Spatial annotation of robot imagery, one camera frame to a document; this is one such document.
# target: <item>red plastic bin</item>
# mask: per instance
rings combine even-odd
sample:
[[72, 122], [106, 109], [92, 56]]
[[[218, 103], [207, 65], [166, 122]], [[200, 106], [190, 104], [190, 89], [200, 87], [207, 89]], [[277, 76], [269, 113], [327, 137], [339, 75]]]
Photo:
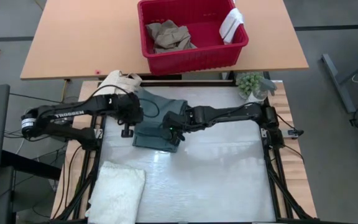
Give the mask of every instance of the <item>red plastic bin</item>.
[[[153, 75], [168, 75], [235, 65], [241, 49], [248, 44], [244, 26], [239, 26], [233, 42], [224, 45], [219, 28], [235, 5], [232, 0], [142, 0], [138, 3], [142, 53]], [[197, 49], [155, 54], [147, 24], [172, 20], [187, 26]]]

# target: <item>white table surface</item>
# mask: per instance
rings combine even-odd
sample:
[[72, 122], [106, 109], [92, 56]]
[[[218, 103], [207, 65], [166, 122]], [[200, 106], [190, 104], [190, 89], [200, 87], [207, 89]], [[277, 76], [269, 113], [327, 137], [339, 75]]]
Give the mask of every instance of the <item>white table surface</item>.
[[[151, 93], [215, 108], [244, 103], [233, 87], [148, 87]], [[146, 171], [137, 222], [272, 222], [274, 212], [258, 125], [216, 124], [185, 134], [177, 153], [132, 146], [107, 119], [101, 163]]]

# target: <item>gray floor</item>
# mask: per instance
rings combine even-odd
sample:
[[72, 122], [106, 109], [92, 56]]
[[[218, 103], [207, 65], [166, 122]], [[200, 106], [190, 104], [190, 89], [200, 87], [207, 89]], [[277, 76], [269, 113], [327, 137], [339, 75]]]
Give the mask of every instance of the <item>gray floor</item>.
[[[294, 26], [358, 24], [358, 0], [285, 0], [285, 4]], [[34, 35], [41, 13], [34, 0], [0, 0], [0, 37]], [[320, 61], [321, 54], [329, 53], [340, 67], [356, 57], [358, 30], [297, 32], [297, 35], [310, 69], [270, 74], [273, 79], [284, 80], [295, 124], [305, 130], [300, 145], [318, 216], [323, 220], [358, 223], [358, 130], [349, 124], [351, 115], [345, 112]], [[19, 79], [30, 45], [30, 42], [0, 42], [0, 84], [10, 84], [14, 93], [60, 100], [63, 81]], [[67, 96], [78, 96], [81, 82], [71, 83]], [[358, 85], [348, 85], [358, 105]], [[11, 96], [6, 129], [19, 129], [20, 115], [27, 108], [45, 103]], [[16, 152], [20, 143], [17, 139], [6, 139], [4, 148]], [[20, 154], [33, 158], [62, 145], [54, 139], [25, 142]], [[25, 174], [18, 175], [19, 180], [23, 178]], [[22, 199], [18, 210], [41, 201], [37, 211], [49, 215], [53, 190], [47, 180], [32, 179], [18, 185], [16, 190]], [[45, 220], [31, 210], [18, 216], [20, 223]]]

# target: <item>wooden board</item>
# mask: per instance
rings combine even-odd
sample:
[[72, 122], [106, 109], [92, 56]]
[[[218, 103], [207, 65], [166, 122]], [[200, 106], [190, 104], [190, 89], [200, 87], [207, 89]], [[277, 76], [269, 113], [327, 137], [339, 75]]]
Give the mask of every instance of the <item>wooden board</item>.
[[[21, 79], [150, 73], [140, 49], [138, 1], [48, 0]], [[237, 0], [236, 7], [250, 41], [236, 65], [213, 71], [308, 68], [282, 0]]]
[[[275, 96], [269, 97], [270, 105], [275, 107], [277, 114], [279, 114], [286, 122], [294, 126], [284, 84], [276, 83], [276, 85], [277, 91]], [[290, 127], [280, 120], [280, 129], [288, 128]], [[295, 149], [299, 153], [301, 152], [298, 140], [286, 139], [284, 142], [286, 146]], [[306, 176], [305, 166], [302, 159], [298, 154], [295, 154], [290, 149], [285, 147], [280, 150], [280, 155], [288, 190], [307, 214], [312, 217], [317, 217], [313, 198], [311, 196], [308, 177]], [[282, 217], [287, 217], [282, 194], [278, 189], [277, 192], [279, 195], [279, 205]]]
[[[276, 83], [278, 90], [276, 91], [275, 96], [270, 96], [269, 101], [272, 106], [274, 106], [277, 110], [277, 113], [290, 125], [293, 125], [293, 120], [291, 116], [290, 107], [288, 104], [287, 96], [285, 93], [284, 85], [283, 83]], [[80, 98], [79, 101], [86, 100], [92, 92], [94, 92], [97, 89], [98, 82], [95, 81], [87, 81], [83, 82], [83, 86], [81, 88]], [[91, 123], [91, 116], [84, 115], [84, 116], [77, 116], [74, 119], [74, 125], [75, 128], [85, 128], [89, 127]], [[280, 122], [281, 128], [287, 128], [288, 126]], [[290, 146], [300, 152], [299, 144], [297, 140], [285, 140], [285, 144], [287, 146]], [[77, 141], [70, 141], [67, 147], [66, 152], [66, 165], [65, 168], [62, 169], [62, 172], [65, 171], [65, 191], [67, 190], [67, 177], [68, 177], [68, 165], [70, 164], [71, 158], [73, 157], [73, 154], [75, 150], [78, 148], [79, 143]], [[70, 174], [70, 184], [68, 186], [68, 202], [72, 199], [74, 195], [74, 191], [76, 188], [77, 181], [81, 174], [81, 168], [83, 164], [83, 157], [85, 152], [80, 149], [73, 160], [72, 166], [71, 166], [71, 174]], [[289, 149], [281, 149], [280, 155], [282, 157], [283, 162], [283, 168], [285, 173], [285, 178], [287, 180], [287, 187], [289, 191], [294, 196], [295, 200], [303, 207], [306, 213], [311, 215], [312, 217], [316, 217], [316, 211], [314, 209], [314, 203], [313, 198], [311, 196], [310, 187], [308, 183], [308, 178], [306, 176], [305, 167], [302, 163], [302, 160], [300, 159], [299, 155], [295, 154], [294, 152], [291, 152]], [[89, 167], [91, 167], [93, 163], [93, 160], [91, 160]], [[63, 190], [63, 174], [60, 176], [59, 186], [57, 189], [57, 193], [55, 196], [55, 202], [53, 204], [52, 214], [51, 217], [56, 213], [57, 208], [59, 206], [60, 200], [62, 198], [62, 190]], [[282, 217], [285, 217], [285, 206], [283, 202], [282, 194], [277, 191], [279, 195], [279, 204], [280, 204], [280, 211], [282, 213]], [[58, 214], [63, 211], [64, 208], [64, 200], [65, 200], [64, 193], [63, 196], [63, 204], [59, 209]], [[85, 197], [82, 200], [82, 206], [81, 206], [81, 213], [80, 217], [84, 217], [85, 215], [85, 207], [86, 207], [86, 199], [88, 198], [88, 193], [85, 193]]]

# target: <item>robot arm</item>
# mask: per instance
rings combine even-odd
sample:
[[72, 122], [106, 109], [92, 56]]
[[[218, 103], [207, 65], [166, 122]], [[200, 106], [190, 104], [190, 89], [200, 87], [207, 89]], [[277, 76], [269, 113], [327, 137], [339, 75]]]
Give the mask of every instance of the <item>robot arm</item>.
[[133, 130], [129, 126], [143, 121], [143, 109], [140, 107], [138, 97], [133, 94], [125, 95], [98, 95], [92, 96], [86, 101], [77, 103], [66, 103], [54, 106], [40, 106], [31, 109], [22, 118], [23, 137], [36, 138], [43, 134], [75, 139], [85, 150], [95, 150], [100, 141], [99, 134], [95, 134], [92, 128], [76, 129], [53, 121], [59, 118], [67, 118], [79, 115], [108, 115], [118, 119], [125, 124], [121, 136], [132, 137]]
[[233, 108], [215, 109], [210, 106], [188, 107], [181, 115], [169, 111], [163, 119], [163, 129], [170, 131], [170, 142], [179, 145], [183, 133], [191, 133], [214, 126], [216, 123], [253, 120], [269, 132], [273, 142], [283, 144], [274, 107], [248, 103]]

